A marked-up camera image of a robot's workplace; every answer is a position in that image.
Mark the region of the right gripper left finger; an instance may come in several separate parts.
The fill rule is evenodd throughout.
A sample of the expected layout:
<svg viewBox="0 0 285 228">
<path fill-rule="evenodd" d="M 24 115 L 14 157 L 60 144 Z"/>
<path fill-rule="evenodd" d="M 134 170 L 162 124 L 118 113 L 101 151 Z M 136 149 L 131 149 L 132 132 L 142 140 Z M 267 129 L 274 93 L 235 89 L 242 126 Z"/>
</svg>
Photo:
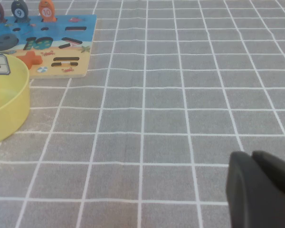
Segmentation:
<svg viewBox="0 0 285 228">
<path fill-rule="evenodd" d="M 226 196 L 233 228 L 285 228 L 285 194 L 252 155 L 231 153 Z"/>
</svg>

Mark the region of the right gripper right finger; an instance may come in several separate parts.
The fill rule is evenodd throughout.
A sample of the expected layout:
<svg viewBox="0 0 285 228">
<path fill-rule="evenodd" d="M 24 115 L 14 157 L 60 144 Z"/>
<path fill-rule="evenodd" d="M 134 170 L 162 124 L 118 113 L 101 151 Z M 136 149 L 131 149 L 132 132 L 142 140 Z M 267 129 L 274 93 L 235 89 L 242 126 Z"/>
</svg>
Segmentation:
<svg viewBox="0 0 285 228">
<path fill-rule="evenodd" d="M 265 151 L 253 151 L 252 158 L 273 184 L 285 194 L 285 161 Z"/>
</svg>

